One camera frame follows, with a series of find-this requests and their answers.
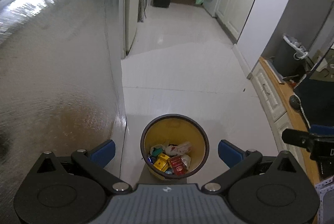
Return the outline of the white pink plastic bag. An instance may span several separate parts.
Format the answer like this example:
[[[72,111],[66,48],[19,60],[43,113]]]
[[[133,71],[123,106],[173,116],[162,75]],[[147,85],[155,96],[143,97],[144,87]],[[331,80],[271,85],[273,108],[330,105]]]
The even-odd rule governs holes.
[[[189,141],[181,143],[180,145],[169,145],[165,148],[165,154],[169,157],[177,155],[184,155],[190,152],[192,149],[192,143]]]

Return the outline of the red cigarette pack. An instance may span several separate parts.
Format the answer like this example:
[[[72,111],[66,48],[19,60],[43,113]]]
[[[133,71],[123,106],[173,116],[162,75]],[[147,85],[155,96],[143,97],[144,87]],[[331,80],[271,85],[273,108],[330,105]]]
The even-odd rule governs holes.
[[[186,174],[186,165],[182,162],[180,155],[169,158],[168,163],[174,175],[181,176]]]

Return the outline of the teal round small container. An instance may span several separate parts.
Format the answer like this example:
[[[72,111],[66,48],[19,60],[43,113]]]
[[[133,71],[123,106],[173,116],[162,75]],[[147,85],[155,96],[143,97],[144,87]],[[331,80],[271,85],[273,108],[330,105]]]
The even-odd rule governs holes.
[[[154,157],[157,157],[162,152],[163,152],[162,148],[153,148],[153,151],[152,151],[151,155],[154,156]]]

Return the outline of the white paper wad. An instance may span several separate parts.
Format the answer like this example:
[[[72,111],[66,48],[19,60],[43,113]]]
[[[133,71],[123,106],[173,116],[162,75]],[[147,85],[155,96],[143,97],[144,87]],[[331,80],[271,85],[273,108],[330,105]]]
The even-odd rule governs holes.
[[[153,148],[162,148],[163,149],[163,152],[166,148],[166,146],[162,145],[162,144],[157,144],[157,145],[154,145],[150,148],[150,151],[149,151],[149,154],[151,155],[152,151],[153,151]]]

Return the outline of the yellow carton box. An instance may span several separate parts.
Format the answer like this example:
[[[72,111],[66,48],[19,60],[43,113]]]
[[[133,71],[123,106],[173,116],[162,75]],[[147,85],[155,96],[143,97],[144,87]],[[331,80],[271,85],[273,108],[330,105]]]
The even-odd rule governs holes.
[[[161,171],[161,172],[166,172],[166,170],[169,168],[169,162],[168,160],[170,159],[170,157],[164,153],[160,153],[157,156],[157,159],[155,161],[155,163],[153,164],[153,166]]]

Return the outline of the white orange plastic bag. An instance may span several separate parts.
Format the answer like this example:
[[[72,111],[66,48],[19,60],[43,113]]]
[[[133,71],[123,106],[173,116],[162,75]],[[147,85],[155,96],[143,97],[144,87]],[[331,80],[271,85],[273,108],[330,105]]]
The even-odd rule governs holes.
[[[191,157],[187,154],[184,154],[181,156],[181,161],[184,164],[184,166],[186,167],[186,169],[188,170],[190,168],[190,164],[191,164]]]

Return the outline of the brown round trash bin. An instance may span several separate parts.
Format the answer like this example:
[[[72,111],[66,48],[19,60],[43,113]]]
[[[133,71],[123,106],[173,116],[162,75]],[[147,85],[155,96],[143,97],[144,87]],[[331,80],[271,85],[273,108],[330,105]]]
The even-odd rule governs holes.
[[[176,181],[194,175],[204,166],[209,141],[196,121],[180,114],[166,114],[145,127],[140,151],[152,175]]]

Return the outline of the black lined trash can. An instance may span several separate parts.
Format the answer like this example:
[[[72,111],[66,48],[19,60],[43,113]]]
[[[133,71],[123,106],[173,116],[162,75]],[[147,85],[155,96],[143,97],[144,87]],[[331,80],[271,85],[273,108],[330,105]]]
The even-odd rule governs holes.
[[[282,43],[273,59],[273,66],[283,77],[293,76],[309,52],[296,38],[282,35]]]

